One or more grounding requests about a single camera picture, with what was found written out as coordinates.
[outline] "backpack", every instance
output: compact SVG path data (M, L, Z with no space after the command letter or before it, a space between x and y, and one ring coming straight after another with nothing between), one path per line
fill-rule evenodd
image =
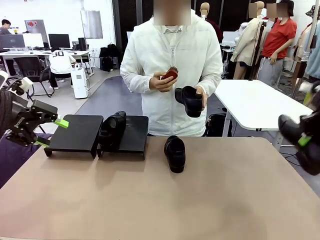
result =
M101 61L102 70L110 72L114 67L114 61L110 57L104 57Z
M117 46L112 43L108 45L108 54L109 54L109 57L112 57L112 58L119 57L120 55Z
M107 47L100 48L100 55L99 58L109 57L109 51Z
M206 137L222 137L225 125L226 113L216 113L209 116L205 124ZM232 120L230 120L228 137L232 137Z

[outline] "shoe brush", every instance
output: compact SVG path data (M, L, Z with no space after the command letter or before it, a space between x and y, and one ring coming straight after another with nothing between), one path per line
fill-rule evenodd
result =
M167 79L173 77L172 80L175 80L178 77L178 69L174 66L170 67L166 74L161 79Z

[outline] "jacket zipper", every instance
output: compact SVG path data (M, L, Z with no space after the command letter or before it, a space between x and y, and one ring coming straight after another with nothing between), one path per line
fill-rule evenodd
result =
M177 44L175 45L174 49L171 48L171 67L175 67L175 50L176 50L176 47L177 47ZM170 103L171 103L171 135L175 135L175 127L174 127L174 124L175 124L175 119L174 119L174 100L175 100L175 86L172 85L172 89L171 89L171 96L170 96L171 100L170 100Z

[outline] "beige jacket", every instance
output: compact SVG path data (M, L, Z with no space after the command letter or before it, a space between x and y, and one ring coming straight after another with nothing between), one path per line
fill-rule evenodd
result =
M311 25L306 27L305 30L301 33L296 45L293 47L295 55L293 55L293 60L301 62L301 58L304 55L305 43L308 41L308 36L310 33Z
M258 18L252 19L246 29L243 31L242 35L239 38L239 41L234 49L233 56L231 61L233 62L245 62L248 66L252 66L252 62L254 59L254 51L258 44L258 38L260 33L260 27L262 25L259 22L260 16ZM265 38L266 28L264 28L262 38ZM259 53L262 50L263 41L260 43Z

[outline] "white shirt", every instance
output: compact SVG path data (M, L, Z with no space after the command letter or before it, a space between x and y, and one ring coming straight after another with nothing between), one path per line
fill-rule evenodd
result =
M142 96L142 114L149 118L150 134L200 137L206 129L207 109L198 118L189 117L185 106L176 101L175 89L200 86L208 96L215 92L223 71L217 34L193 10L191 25L182 26L171 39L165 30L166 27L154 25L153 19L136 26L120 73L129 90ZM154 73L166 72L171 66L178 69L171 91L151 90L149 82Z
M50 69L54 74L69 74L72 70L72 64L76 60L63 50L55 50L49 56Z

